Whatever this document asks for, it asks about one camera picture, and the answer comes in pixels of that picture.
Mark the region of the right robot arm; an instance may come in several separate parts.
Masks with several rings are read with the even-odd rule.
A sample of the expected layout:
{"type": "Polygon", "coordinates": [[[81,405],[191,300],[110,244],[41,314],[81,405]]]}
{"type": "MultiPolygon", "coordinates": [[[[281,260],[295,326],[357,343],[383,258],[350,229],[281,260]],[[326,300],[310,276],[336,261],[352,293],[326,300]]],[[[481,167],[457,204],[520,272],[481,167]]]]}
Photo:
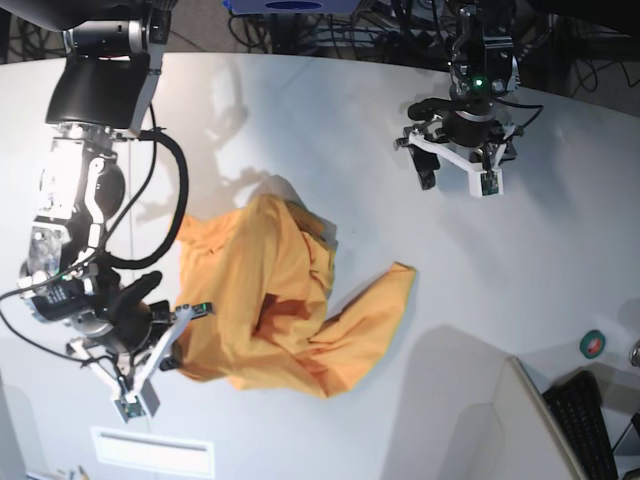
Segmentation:
{"type": "Polygon", "coordinates": [[[140,288],[124,288],[106,239],[125,199],[114,146],[136,139],[171,28],[171,1],[41,1],[62,34],[63,73],[46,121],[54,128],[39,179],[25,302],[41,322],[70,322],[111,354],[141,349],[151,314],[140,288]]]}

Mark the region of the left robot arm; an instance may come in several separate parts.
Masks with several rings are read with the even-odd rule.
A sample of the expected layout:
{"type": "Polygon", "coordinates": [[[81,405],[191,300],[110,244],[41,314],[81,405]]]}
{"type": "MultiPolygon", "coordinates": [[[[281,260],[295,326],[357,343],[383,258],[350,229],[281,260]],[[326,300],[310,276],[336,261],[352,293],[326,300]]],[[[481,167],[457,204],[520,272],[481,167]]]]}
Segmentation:
{"type": "Polygon", "coordinates": [[[503,192],[501,164],[516,157],[522,129],[498,118],[504,97],[519,85],[511,33],[511,1],[433,1],[434,30],[449,66],[449,97],[408,108],[412,124],[395,146],[409,151],[422,189],[436,186],[443,161],[467,175],[470,193],[503,192]]]}

